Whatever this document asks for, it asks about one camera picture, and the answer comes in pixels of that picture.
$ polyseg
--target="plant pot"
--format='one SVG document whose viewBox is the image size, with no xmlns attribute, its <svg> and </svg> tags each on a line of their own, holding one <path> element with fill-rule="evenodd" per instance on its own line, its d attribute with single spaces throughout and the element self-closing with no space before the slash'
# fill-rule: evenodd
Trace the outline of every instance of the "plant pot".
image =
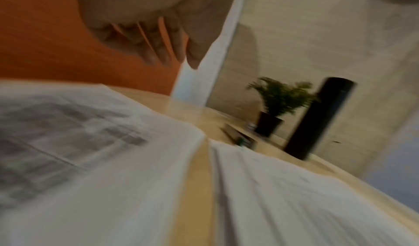
<svg viewBox="0 0 419 246">
<path fill-rule="evenodd" d="M 261 136 L 269 137 L 280 123 L 282 123 L 281 119 L 261 111 L 258 125 L 254 131 Z"/>
</svg>

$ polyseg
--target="paper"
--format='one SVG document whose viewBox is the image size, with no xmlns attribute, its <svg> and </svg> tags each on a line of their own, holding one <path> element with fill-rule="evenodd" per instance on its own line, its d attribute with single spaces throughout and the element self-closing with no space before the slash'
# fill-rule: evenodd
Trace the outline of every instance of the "paper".
<svg viewBox="0 0 419 246">
<path fill-rule="evenodd" d="M 418 245 L 410 231 L 338 179 L 246 148 L 211 147 L 217 195 L 225 198 L 220 243 L 227 240 L 221 229 L 228 211 L 240 246 Z"/>
<path fill-rule="evenodd" d="M 0 86 L 1 245 L 160 246 L 203 139 L 105 86 Z"/>
</svg>

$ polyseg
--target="white paper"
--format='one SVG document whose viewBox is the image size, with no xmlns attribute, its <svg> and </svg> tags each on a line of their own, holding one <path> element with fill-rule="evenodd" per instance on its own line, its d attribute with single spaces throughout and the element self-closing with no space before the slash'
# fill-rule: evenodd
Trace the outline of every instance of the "white paper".
<svg viewBox="0 0 419 246">
<path fill-rule="evenodd" d="M 246 148 L 211 147 L 238 245 L 418 245 L 409 230 L 338 179 Z M 224 240 L 220 230 L 217 239 Z"/>
<path fill-rule="evenodd" d="M 0 86 L 1 245 L 160 246 L 203 139 L 105 86 Z"/>
</svg>

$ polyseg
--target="black cylinder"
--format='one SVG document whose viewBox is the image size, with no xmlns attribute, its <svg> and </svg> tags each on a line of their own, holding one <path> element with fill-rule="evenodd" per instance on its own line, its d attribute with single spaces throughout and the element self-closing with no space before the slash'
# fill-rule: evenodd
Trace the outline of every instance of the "black cylinder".
<svg viewBox="0 0 419 246">
<path fill-rule="evenodd" d="M 326 79 L 317 94 L 318 101 L 311 104 L 284 151 L 305 160 L 354 86 L 355 82 L 345 78 Z"/>
</svg>

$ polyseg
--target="beige wall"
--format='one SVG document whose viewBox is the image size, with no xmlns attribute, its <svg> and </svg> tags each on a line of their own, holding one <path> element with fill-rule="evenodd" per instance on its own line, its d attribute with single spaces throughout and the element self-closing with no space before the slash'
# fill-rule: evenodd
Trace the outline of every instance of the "beige wall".
<svg viewBox="0 0 419 246">
<path fill-rule="evenodd" d="M 244 89 L 258 76 L 357 82 L 315 153 L 358 175 L 419 107 L 419 0 L 246 0 L 208 106 L 255 119 L 260 99 Z"/>
</svg>

